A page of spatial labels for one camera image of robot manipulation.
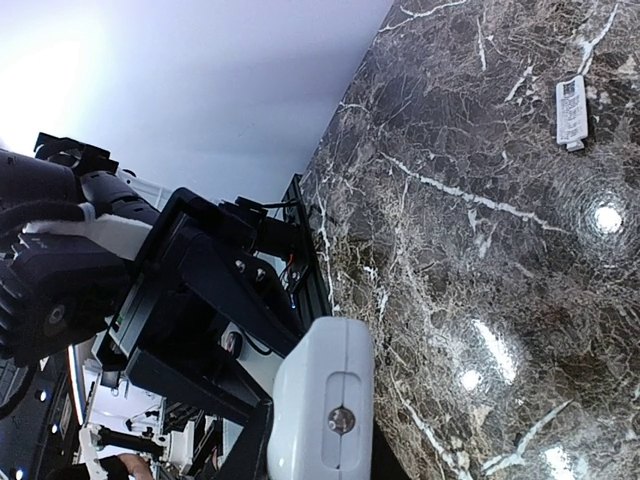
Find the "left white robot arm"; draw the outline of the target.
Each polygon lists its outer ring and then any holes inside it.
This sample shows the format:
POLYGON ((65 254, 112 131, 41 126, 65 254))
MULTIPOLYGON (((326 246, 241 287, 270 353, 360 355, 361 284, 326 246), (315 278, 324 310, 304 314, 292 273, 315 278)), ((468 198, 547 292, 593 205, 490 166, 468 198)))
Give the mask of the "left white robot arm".
POLYGON ((157 208, 105 150, 40 135, 1 155, 1 354, 20 366, 89 339, 103 369, 245 423, 264 390, 223 347, 229 326, 286 356, 303 326, 267 257, 297 225, 239 198, 176 190, 157 208))

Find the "white battery cover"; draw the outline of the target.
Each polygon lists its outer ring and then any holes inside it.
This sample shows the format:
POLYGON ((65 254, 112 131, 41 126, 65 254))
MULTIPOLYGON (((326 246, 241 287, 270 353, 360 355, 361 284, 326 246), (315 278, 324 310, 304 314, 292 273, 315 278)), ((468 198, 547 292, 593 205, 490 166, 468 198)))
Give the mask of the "white battery cover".
POLYGON ((568 152, 582 150, 589 135, 584 77, 577 75, 555 87, 556 143, 568 152))

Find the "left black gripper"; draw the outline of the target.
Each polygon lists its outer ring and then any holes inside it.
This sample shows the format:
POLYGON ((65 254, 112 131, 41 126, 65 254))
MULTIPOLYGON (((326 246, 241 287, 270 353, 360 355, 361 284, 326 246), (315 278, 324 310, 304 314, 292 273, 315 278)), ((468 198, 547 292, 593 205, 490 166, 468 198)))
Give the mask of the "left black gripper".
POLYGON ((303 248, 300 226, 248 199, 211 203, 180 188, 134 263, 133 280, 94 354, 106 371, 169 400, 244 424, 267 394, 222 346, 229 325, 285 357, 304 325, 268 254, 303 248))

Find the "white remote control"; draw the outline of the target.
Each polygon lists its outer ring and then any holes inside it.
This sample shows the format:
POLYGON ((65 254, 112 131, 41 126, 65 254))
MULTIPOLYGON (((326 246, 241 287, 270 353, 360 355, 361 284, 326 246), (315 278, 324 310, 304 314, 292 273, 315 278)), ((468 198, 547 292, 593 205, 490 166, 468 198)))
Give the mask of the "white remote control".
POLYGON ((373 387, 373 341, 366 324, 316 319, 275 376, 268 476, 368 479, 373 387))

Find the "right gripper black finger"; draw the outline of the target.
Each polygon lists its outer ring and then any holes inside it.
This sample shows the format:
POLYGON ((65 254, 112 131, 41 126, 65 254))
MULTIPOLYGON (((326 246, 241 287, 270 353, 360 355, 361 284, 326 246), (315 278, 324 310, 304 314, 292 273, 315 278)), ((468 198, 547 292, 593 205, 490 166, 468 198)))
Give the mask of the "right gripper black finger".
POLYGON ((274 421, 273 401, 261 400, 237 438, 216 480, 267 480, 267 447, 274 421))

